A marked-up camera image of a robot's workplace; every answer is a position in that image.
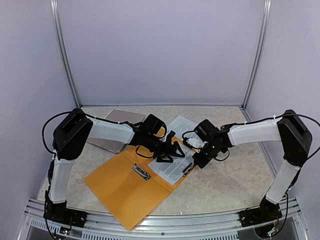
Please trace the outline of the white printed sheet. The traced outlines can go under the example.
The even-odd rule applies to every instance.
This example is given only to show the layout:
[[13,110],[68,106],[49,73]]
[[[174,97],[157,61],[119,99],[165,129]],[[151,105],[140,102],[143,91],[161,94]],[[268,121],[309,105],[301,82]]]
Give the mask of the white printed sheet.
[[195,122],[179,115],[167,126],[167,130],[169,132],[174,131],[175,137],[182,140],[183,133],[193,131],[196,126],[197,124]]

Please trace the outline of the orange folder edge clip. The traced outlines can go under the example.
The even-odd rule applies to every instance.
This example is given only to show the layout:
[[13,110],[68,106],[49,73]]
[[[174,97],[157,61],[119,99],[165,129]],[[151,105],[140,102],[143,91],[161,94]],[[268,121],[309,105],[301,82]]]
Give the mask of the orange folder edge clip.
[[190,163],[185,167],[185,169],[182,171],[183,175],[182,177],[185,178],[195,167],[194,163]]

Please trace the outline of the pink file folder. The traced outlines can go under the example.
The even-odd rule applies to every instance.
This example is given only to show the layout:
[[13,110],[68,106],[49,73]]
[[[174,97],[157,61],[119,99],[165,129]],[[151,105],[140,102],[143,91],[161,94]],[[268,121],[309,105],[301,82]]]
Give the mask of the pink file folder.
[[134,136],[132,128],[124,122],[136,124],[145,118],[144,114],[120,109],[112,109],[104,121],[96,116],[89,117],[93,125],[86,142],[118,154]]

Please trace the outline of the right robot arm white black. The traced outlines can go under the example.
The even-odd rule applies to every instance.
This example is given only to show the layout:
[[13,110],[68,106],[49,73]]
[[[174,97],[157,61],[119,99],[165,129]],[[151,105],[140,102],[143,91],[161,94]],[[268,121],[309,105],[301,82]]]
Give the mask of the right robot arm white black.
[[266,222],[275,212],[275,206],[294,184],[297,176],[309,158],[312,134],[301,120],[303,116],[289,109],[282,115],[253,122],[231,123],[220,128],[205,119],[194,132],[196,138],[185,138],[183,143],[195,149],[195,165],[204,168],[219,153],[244,144],[280,142],[283,147],[283,163],[264,196],[264,203],[256,210],[256,218]]

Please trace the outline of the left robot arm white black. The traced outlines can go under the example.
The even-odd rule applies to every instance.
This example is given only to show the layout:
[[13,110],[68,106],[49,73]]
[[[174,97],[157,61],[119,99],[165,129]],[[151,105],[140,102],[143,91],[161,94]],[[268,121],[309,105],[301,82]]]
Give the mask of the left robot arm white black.
[[49,188],[46,200],[53,203],[49,212],[63,223],[70,218],[70,211],[62,203],[67,200],[67,185],[75,160],[82,154],[87,139],[115,141],[129,146],[144,147],[158,163],[172,163],[185,154],[174,131],[167,131],[166,124],[153,114],[138,123],[111,121],[85,113],[80,108],[59,113],[65,116],[53,131],[53,164],[48,175]]

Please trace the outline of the orange book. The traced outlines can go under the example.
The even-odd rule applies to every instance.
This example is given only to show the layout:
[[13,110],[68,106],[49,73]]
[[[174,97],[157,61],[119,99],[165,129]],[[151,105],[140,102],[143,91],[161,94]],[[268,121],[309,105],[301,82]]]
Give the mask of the orange book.
[[[170,185],[154,173],[148,164],[154,161],[145,147],[128,146],[107,160],[85,179],[86,185],[128,231],[168,197],[186,178]],[[137,164],[151,175],[144,180],[132,170]]]

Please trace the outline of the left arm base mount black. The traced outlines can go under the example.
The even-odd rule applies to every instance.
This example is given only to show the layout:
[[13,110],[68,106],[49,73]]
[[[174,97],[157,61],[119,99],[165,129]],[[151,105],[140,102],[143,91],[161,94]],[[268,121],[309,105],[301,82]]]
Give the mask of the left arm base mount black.
[[44,205],[44,219],[71,227],[83,228],[88,213],[81,210],[67,208],[67,202],[53,203],[46,200]]

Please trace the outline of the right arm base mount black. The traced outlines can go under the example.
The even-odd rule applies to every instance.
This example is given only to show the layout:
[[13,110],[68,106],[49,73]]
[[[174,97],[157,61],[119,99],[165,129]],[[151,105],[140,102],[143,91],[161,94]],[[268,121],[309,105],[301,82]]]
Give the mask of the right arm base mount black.
[[279,203],[274,204],[264,197],[259,206],[238,213],[242,227],[249,227],[280,219],[283,215]]

